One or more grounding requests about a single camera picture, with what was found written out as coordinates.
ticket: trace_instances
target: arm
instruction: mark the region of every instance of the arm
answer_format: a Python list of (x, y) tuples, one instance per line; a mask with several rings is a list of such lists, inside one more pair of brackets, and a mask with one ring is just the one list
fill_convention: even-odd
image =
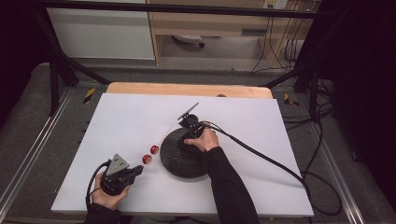
[(186, 139), (204, 152), (204, 165), (212, 180), (212, 191), (221, 224), (258, 224), (256, 208), (247, 188), (224, 151), (219, 147), (215, 132), (208, 128), (198, 139)]
[(92, 205), (88, 209), (84, 224), (117, 224), (121, 218), (121, 212), (116, 210), (120, 201), (128, 196), (129, 187), (126, 187), (120, 195), (110, 196), (100, 189), (100, 180), (103, 173), (95, 178), (95, 191), (92, 193)]

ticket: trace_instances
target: gray floor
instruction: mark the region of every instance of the gray floor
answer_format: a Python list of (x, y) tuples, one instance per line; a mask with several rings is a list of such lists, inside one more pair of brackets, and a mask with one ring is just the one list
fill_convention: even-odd
[[(92, 70), (98, 74), (117, 81), (161, 82), (161, 83), (199, 83), (257, 86), (274, 77), (283, 74), (282, 70), (265, 71), (249, 74), (260, 58), (261, 52), (253, 39), (208, 37), (205, 49), (177, 43), (171, 37), (165, 39), (163, 64), (160, 66), (133, 64), (116, 68), (96, 65)], [(45, 223), (43, 219), (74, 220), (77, 223), (83, 216), (65, 216), (50, 211), (56, 197), (55, 190), (62, 185), (65, 174), (71, 164), (78, 141), (83, 138), (87, 121), (92, 117), (94, 109), (106, 86), (96, 85), (96, 92), (89, 104), (82, 103), (89, 86), (89, 78), (78, 75), (83, 81), (73, 89), (68, 102), (55, 129), (52, 131), (46, 145), (24, 182), (19, 194), (7, 213), (7, 220), (12, 218), (34, 218), (36, 223)], [(290, 94), (290, 99), (296, 100), (291, 90), (293, 79), (273, 89), (283, 116), (301, 116), (304, 111), (300, 106), (284, 104), (284, 93)], [(7, 123), (0, 130), (0, 192), (5, 192), (8, 183), (17, 172), (31, 145), (44, 126), (50, 111), (50, 89), (48, 67), (40, 66), (33, 72), (32, 80), (25, 90), (20, 102), (14, 107)], [(329, 148), (336, 159), (342, 174), (349, 185), (352, 195), (366, 223), (396, 223), (396, 215), (386, 198), (377, 187), (363, 163), (351, 158), (351, 151), (344, 138), (343, 131), (338, 126), (337, 118), (323, 119), (323, 133)], [(305, 125), (289, 131), (290, 142), (300, 169), (307, 165), (317, 145), (317, 140), (309, 126)], [(311, 171), (330, 180), (323, 159), (318, 155)], [(313, 203), (326, 211), (336, 209), (337, 201), (333, 193), (314, 178), (307, 178), (313, 193)], [(87, 181), (76, 183), (86, 188)], [(345, 212), (335, 217), (322, 215), (315, 211), (314, 223), (348, 223)], [(304, 223), (306, 218), (275, 218), (275, 223)], [(262, 223), (270, 223), (264, 217)]]

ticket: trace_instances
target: black disc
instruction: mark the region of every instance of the black disc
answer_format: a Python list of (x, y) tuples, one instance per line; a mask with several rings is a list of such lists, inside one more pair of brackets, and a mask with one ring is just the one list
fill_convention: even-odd
[(177, 144), (180, 137), (186, 133), (177, 129), (169, 133), (161, 145), (161, 161), (172, 175), (182, 178), (196, 178), (206, 174), (202, 156), (183, 149)]

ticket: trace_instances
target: left hand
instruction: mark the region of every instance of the left hand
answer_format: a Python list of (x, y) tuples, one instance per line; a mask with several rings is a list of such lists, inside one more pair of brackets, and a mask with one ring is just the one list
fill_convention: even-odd
[(114, 211), (117, 209), (117, 206), (119, 205), (121, 200), (126, 198), (126, 196), (128, 196), (128, 190), (129, 187), (131, 186), (127, 186), (119, 195), (114, 195), (114, 196), (108, 195), (104, 191), (102, 191), (102, 189), (99, 189), (102, 176), (103, 176), (103, 172), (97, 175), (95, 178), (95, 189), (98, 190), (96, 190), (92, 194), (92, 202), (100, 204)]

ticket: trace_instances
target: white board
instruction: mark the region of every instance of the white board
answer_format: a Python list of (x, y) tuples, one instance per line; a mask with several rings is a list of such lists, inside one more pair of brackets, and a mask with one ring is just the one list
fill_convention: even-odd
[[(94, 170), (115, 153), (131, 167), (158, 145), (166, 132), (178, 129), (177, 118), (195, 103), (191, 113), (216, 123), (295, 174), (299, 170), (276, 100), (105, 93), (96, 108), (52, 211), (86, 212), (85, 194)], [(218, 133), (233, 168), (240, 174), (259, 216), (313, 216), (304, 187), (297, 179)], [(182, 179), (171, 175), (160, 153), (145, 165), (119, 209), (129, 215), (216, 214), (210, 178)]]

